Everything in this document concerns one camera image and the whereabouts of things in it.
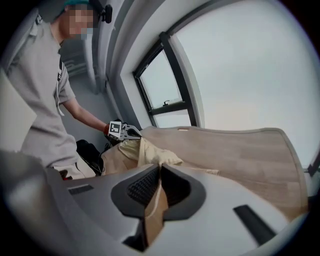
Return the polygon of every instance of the shirt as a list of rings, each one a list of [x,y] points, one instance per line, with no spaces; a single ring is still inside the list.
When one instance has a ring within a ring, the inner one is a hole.
[[[57,110],[58,99],[62,104],[75,97],[64,64],[57,89],[59,49],[50,24],[42,22],[36,34],[30,33],[7,73],[14,88],[37,114],[21,151],[39,158],[44,167],[69,166],[78,160],[76,140],[67,134]]]

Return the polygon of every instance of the large window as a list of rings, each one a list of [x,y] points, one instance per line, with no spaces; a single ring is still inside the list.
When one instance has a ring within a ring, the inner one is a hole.
[[[176,55],[162,33],[133,73],[155,127],[197,126],[190,93]]]

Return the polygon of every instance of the person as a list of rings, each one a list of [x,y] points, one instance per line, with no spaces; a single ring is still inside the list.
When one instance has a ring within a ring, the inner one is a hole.
[[[14,88],[37,115],[21,151],[39,158],[44,167],[67,170],[70,179],[96,174],[78,155],[75,138],[63,125],[59,105],[63,104],[75,119],[105,134],[109,125],[77,102],[59,50],[64,40],[86,33],[97,20],[98,14],[89,1],[67,1],[52,23],[41,21],[32,27],[7,72]]]

